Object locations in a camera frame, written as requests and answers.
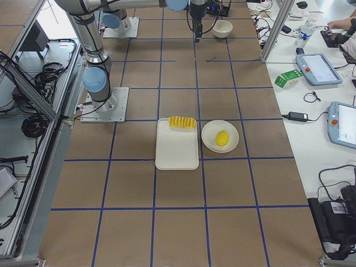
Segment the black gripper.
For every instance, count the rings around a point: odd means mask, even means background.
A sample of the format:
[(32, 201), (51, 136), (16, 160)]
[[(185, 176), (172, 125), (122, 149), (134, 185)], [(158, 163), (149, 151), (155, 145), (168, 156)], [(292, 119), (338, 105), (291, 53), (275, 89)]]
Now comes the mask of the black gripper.
[(194, 33), (195, 43), (199, 43), (198, 37), (202, 36), (202, 19), (206, 14), (207, 0), (191, 0), (189, 1), (189, 13), (192, 18), (192, 31)]

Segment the person hand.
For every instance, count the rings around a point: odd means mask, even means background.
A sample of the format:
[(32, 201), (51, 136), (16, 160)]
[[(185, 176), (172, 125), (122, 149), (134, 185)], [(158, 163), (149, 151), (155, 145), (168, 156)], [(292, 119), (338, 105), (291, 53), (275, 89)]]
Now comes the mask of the person hand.
[(328, 27), (331, 29), (341, 29), (342, 26), (339, 25), (339, 21), (335, 20), (335, 21), (330, 21), (328, 22)]

